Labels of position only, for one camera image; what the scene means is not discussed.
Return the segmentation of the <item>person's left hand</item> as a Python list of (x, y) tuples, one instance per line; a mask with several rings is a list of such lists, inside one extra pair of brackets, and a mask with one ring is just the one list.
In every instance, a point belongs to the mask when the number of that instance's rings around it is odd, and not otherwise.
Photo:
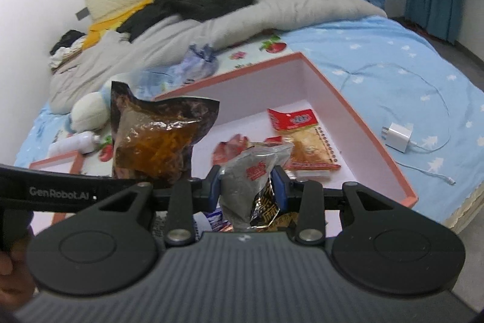
[(9, 311), (24, 306), (34, 295), (35, 283), (25, 262), (30, 240), (27, 234), (13, 243), (10, 252), (1, 252), (1, 305)]

